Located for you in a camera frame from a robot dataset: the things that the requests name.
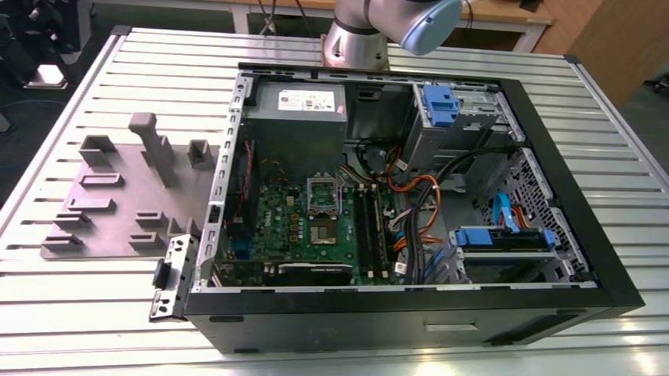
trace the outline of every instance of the blue plastic latch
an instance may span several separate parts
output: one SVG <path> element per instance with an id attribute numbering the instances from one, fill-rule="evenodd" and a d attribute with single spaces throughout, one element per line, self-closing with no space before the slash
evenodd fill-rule
<path id="1" fill-rule="evenodd" d="M 455 231 L 455 241 L 458 242 L 456 245 L 467 245 L 467 236 L 463 230 Z"/>
<path id="2" fill-rule="evenodd" d="M 543 230 L 543 239 L 546 239 L 547 249 L 555 247 L 555 234 L 548 229 Z"/>
<path id="3" fill-rule="evenodd" d="M 464 229 L 464 235 L 471 245 L 492 245 L 492 238 L 487 229 Z"/>
<path id="4" fill-rule="evenodd" d="M 432 127 L 448 128 L 459 113 L 459 101 L 447 86 L 424 85 L 421 88 Z"/>

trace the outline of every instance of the table surface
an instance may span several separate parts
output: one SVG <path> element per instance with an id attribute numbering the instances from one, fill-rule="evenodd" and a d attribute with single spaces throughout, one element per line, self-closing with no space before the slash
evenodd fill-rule
<path id="1" fill-rule="evenodd" d="M 257 4 L 257 0 L 232 0 L 240 4 Z M 527 12 L 518 7 L 518 0 L 470 0 L 471 10 L 474 11 L 474 20 L 476 21 L 496 21 L 514 24 L 542 24 L 550 25 L 555 18 L 547 8 L 540 4 L 538 10 Z M 261 0 L 263 4 L 271 5 L 272 0 Z M 333 9 L 336 0 L 300 0 L 301 6 L 316 9 Z M 295 0 L 276 0 L 279 6 L 296 6 Z M 462 20 L 468 17 L 468 8 L 463 6 Z"/>
<path id="2" fill-rule="evenodd" d="M 172 145 L 221 138 L 237 62 L 320 64 L 320 42 L 133 29 L 112 36 L 0 211 L 0 372 L 96 374 L 659 374 L 669 369 L 666 176 L 579 67 L 560 56 L 389 48 L 393 71 L 522 82 L 646 307 L 528 346 L 223 356 L 189 323 L 149 324 L 154 260 L 46 262 L 86 135 L 138 143 L 133 111 L 157 114 Z"/>

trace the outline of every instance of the sticker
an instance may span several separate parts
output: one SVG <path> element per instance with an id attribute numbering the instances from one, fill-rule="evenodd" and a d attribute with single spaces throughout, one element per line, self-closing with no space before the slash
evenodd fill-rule
<path id="1" fill-rule="evenodd" d="M 335 112 L 335 93 L 281 90 L 279 92 L 279 110 Z"/>
<path id="2" fill-rule="evenodd" d="M 395 162 L 395 166 L 396 168 L 399 168 L 401 171 L 405 171 L 407 170 L 407 167 L 408 167 L 408 164 L 404 163 L 404 161 L 401 159 L 396 159 L 396 162 Z"/>
<path id="3" fill-rule="evenodd" d="M 405 274 L 407 273 L 407 264 L 403 262 L 395 262 L 395 273 Z"/>

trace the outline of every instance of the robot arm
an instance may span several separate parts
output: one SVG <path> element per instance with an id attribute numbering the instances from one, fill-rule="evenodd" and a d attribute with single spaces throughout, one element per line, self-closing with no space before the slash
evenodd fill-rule
<path id="1" fill-rule="evenodd" d="M 324 40 L 331 67 L 383 69 L 387 38 L 413 55 L 431 52 L 455 28 L 460 0 L 339 0 Z"/>

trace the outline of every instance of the ram slot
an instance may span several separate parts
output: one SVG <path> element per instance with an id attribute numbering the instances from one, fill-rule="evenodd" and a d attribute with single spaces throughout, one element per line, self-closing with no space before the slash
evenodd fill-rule
<path id="1" fill-rule="evenodd" d="M 383 265 L 380 261 L 380 244 L 377 243 L 377 221 L 376 221 L 376 205 L 373 204 L 373 192 L 371 190 L 364 191 L 364 214 L 367 216 L 367 223 L 364 230 L 368 234 L 369 248 L 372 252 L 372 270 L 373 276 L 379 277 L 381 275 Z"/>
<path id="2" fill-rule="evenodd" d="M 383 208 L 380 202 L 380 192 L 379 189 L 373 190 L 373 214 L 376 216 L 376 233 L 377 237 L 377 257 L 380 258 L 380 271 L 383 272 L 387 268 L 387 255 L 385 255 L 385 231 L 383 226 Z"/>
<path id="3" fill-rule="evenodd" d="M 369 247 L 367 211 L 361 191 L 353 197 L 353 220 L 359 271 L 360 273 L 367 273 L 367 271 L 372 270 L 372 249 Z"/>

